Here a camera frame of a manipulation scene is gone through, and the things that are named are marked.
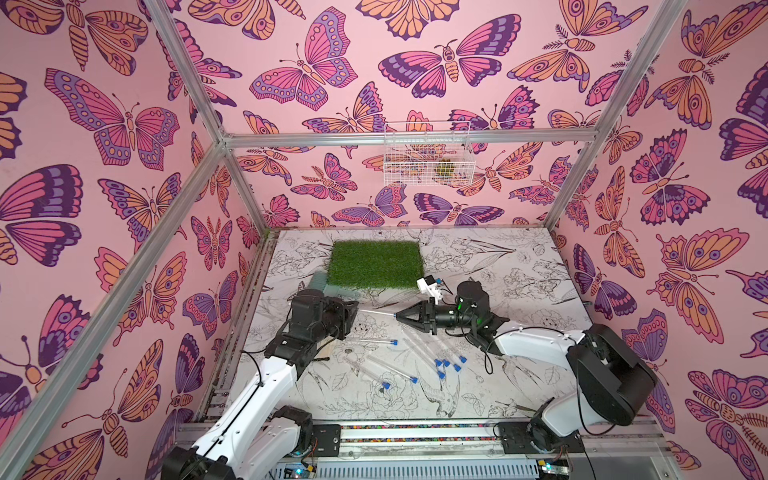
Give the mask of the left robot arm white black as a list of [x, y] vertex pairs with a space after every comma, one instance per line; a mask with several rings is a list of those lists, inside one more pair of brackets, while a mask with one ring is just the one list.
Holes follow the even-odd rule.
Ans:
[[354, 300], [304, 289], [264, 350], [252, 380], [192, 447], [175, 447], [162, 479], [262, 479], [284, 457], [311, 453], [312, 415], [278, 404], [315, 360], [324, 340], [344, 340], [359, 309]]

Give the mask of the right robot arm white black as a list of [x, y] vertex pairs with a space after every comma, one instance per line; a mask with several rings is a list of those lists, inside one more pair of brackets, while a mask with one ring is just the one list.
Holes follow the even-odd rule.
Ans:
[[514, 322], [492, 311], [489, 294], [478, 281], [460, 283], [452, 304], [439, 305], [430, 298], [394, 317], [408, 333], [458, 329], [485, 355], [526, 358], [568, 372], [574, 389], [543, 403], [526, 427], [530, 443], [540, 452], [560, 447], [591, 425], [631, 425], [658, 384], [651, 368], [609, 327], [593, 324], [561, 331]]

